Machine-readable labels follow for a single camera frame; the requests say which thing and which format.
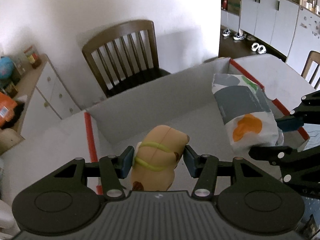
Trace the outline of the orange chip bag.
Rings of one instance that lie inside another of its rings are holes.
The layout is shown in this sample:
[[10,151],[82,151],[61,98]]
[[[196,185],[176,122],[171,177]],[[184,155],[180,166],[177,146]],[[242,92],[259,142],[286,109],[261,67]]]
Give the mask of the orange chip bag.
[[17,105],[17,102],[11,97],[0,93],[0,127],[12,120],[15,115],[14,109]]

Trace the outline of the red cardboard box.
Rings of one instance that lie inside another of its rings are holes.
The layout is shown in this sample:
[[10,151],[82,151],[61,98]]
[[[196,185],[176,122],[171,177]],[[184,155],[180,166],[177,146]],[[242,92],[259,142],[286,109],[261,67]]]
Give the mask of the red cardboard box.
[[231,161],[234,153],[212,94],[214,74],[228,72],[244,74],[259,84],[283,114],[297,107],[302,96],[313,92],[301,75],[272,55],[216,59],[127,90],[89,108],[85,122],[91,161],[135,146],[158,125],[168,125],[189,135],[190,145],[199,154]]

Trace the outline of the yellow dog plush toy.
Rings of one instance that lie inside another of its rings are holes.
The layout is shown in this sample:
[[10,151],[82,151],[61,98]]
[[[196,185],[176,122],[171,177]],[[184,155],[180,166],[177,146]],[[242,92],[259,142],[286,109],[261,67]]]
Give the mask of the yellow dog plush toy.
[[190,138],[166,125],[153,128],[137,144],[131,171],[133,191],[168,191]]

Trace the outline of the wooden chair at right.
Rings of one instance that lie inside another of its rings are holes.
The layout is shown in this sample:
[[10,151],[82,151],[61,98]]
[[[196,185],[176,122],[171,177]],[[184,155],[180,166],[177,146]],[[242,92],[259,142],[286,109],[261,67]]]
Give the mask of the wooden chair at right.
[[310,51],[301,76],[315,89],[319,89],[320,53]]

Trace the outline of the red lidded sauce jar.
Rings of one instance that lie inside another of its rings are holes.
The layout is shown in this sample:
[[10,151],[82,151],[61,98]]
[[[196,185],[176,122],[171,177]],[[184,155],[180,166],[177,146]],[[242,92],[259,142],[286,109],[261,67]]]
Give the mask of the red lidded sauce jar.
[[34,46],[29,46],[24,51],[24,55],[34,69],[38,68],[41,65],[42,61]]

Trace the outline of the white orange grey snack bag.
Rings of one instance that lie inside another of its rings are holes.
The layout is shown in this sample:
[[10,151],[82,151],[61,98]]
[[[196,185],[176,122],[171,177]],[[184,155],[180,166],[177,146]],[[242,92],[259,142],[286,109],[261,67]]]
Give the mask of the white orange grey snack bag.
[[244,75],[217,73],[212,94],[235,153],[248,152],[252,146],[283,145],[283,132],[258,84]]

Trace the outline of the wooden chair behind box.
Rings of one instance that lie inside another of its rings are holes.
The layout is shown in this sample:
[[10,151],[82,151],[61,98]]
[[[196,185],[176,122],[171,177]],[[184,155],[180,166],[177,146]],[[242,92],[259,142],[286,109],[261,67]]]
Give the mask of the wooden chair behind box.
[[159,67],[151,20],[109,27],[88,40],[82,54],[107,98],[170,74]]

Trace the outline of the blue globe toy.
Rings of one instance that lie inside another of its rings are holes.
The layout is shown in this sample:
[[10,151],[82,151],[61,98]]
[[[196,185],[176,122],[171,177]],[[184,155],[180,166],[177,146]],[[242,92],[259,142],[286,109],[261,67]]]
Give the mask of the blue globe toy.
[[12,76],[15,65],[11,58],[9,57],[1,57],[0,59],[0,79],[6,80]]

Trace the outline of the white wall cabinet unit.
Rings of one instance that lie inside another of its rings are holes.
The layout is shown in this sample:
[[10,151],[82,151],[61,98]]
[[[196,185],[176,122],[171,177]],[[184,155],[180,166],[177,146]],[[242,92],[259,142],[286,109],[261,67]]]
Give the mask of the white wall cabinet unit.
[[223,37],[248,39],[253,51],[270,46],[302,73],[311,51],[319,51],[319,0],[221,0]]

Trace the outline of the white side cabinet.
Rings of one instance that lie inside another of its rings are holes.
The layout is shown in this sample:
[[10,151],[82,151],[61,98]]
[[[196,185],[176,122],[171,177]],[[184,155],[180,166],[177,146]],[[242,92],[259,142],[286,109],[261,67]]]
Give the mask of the white side cabinet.
[[16,85],[15,100],[24,103],[24,110],[14,129],[24,139],[81,111],[48,56],[42,54],[40,59],[41,65],[27,72]]

